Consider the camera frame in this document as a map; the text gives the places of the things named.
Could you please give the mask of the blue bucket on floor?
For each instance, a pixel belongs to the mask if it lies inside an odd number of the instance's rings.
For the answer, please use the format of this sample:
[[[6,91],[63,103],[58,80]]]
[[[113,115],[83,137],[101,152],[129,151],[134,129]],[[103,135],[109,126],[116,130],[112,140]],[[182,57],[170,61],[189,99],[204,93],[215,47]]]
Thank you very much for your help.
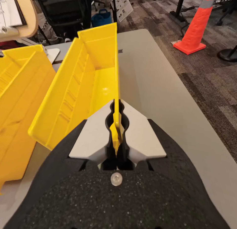
[[[112,23],[111,12],[109,12],[105,8],[100,9],[98,13],[94,14],[91,17],[91,24],[93,28],[108,25],[111,23]]]

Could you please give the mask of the printed instruction sheet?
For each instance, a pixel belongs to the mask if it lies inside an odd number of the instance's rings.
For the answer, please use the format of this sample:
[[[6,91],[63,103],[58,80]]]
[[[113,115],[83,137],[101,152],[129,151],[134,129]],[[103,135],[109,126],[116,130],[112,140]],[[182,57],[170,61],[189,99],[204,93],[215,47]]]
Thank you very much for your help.
[[[0,29],[24,24],[17,0],[0,0]]]

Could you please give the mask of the black office chair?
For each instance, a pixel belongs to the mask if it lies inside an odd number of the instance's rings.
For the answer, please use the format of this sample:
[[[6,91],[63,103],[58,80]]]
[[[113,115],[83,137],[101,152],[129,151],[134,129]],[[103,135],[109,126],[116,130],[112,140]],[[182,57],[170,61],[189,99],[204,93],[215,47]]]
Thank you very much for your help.
[[[223,18],[226,17],[228,14],[232,14],[234,10],[237,10],[237,0],[230,0],[224,5],[223,12],[224,14],[216,23],[217,26],[221,26],[223,24]]]
[[[37,0],[55,34],[64,42],[91,27],[91,0]]]

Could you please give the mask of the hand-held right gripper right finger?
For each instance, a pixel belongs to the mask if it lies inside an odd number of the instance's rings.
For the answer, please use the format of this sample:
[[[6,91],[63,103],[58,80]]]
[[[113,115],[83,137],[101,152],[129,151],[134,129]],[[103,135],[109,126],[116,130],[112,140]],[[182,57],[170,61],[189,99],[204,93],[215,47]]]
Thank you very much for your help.
[[[119,101],[122,142],[117,151],[117,168],[132,170],[140,161],[167,156],[149,120],[124,100]]]

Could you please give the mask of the black round stand base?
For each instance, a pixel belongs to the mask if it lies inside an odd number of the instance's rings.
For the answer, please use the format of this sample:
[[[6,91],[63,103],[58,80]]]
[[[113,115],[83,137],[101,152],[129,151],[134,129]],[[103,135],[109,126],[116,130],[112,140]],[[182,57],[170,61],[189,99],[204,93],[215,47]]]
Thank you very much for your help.
[[[217,57],[228,62],[237,62],[237,46],[233,49],[224,49],[217,53]]]

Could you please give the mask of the grey desk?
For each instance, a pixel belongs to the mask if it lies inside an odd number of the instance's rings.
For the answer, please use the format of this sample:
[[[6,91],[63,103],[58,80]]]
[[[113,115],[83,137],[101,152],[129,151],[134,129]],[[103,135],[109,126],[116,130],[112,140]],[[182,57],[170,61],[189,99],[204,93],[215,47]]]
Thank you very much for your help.
[[[237,163],[147,30],[117,44],[119,101],[147,117],[167,156],[132,170],[72,159],[84,119],[49,150],[4,228],[236,229]]]

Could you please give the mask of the black table leg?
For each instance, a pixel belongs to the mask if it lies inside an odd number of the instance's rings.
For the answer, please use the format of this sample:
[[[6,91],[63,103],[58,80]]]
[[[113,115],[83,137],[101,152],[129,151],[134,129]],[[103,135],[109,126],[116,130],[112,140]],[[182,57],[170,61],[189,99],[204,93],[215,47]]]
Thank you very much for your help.
[[[180,22],[185,22],[185,18],[181,16],[181,9],[184,0],[179,0],[176,11],[170,11],[170,15],[173,16],[175,19],[179,20]]]

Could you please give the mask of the wooden instruction board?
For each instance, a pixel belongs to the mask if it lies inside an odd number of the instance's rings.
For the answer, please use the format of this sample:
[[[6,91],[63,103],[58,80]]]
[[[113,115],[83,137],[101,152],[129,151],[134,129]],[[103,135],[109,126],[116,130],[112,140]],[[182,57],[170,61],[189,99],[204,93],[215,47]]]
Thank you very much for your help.
[[[38,30],[37,13],[32,0],[17,0],[24,18],[24,24],[17,27],[3,27],[0,29],[0,42],[30,38]]]

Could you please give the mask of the leaning picture poster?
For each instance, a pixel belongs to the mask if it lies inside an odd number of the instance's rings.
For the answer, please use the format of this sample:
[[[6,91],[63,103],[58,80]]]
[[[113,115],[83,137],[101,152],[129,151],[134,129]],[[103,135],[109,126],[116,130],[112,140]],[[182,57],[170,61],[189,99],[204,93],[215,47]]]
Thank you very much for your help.
[[[113,22],[122,22],[132,11],[130,0],[109,0]]]

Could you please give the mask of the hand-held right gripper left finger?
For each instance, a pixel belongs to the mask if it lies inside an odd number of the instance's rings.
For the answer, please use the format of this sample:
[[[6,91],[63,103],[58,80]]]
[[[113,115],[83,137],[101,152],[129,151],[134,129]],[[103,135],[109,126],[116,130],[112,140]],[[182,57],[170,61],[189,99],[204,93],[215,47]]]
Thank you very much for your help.
[[[116,170],[111,125],[114,123],[114,99],[87,118],[69,157],[91,160],[103,169]]]

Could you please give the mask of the orange traffic cone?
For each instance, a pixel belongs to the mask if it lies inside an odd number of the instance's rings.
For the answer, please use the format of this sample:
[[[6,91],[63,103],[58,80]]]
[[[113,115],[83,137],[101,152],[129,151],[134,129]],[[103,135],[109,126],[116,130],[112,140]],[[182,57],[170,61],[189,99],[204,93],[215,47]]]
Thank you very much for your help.
[[[201,43],[204,30],[207,26],[215,0],[202,0],[196,14],[194,15],[182,41],[173,45],[174,48],[190,55],[206,47]]]

